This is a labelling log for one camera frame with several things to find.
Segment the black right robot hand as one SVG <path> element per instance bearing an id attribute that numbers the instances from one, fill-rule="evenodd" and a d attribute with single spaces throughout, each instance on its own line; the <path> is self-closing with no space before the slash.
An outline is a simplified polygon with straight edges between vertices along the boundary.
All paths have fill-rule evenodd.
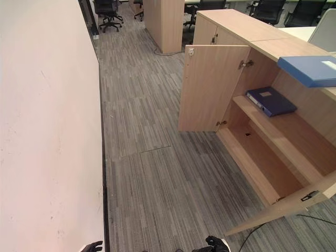
<path id="1" fill-rule="evenodd" d="M 206 239 L 208 246 L 195 249 L 199 252 L 229 252 L 230 248 L 223 239 L 219 239 L 215 236 L 208 236 Z"/>

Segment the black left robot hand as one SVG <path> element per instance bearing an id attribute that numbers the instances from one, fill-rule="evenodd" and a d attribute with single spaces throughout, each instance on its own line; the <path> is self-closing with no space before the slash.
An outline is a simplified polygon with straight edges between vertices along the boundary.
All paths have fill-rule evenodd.
<path id="1" fill-rule="evenodd" d="M 80 252 L 100 252 L 103 250 L 103 241 L 96 241 L 91 244 L 84 245 L 79 251 Z"/>

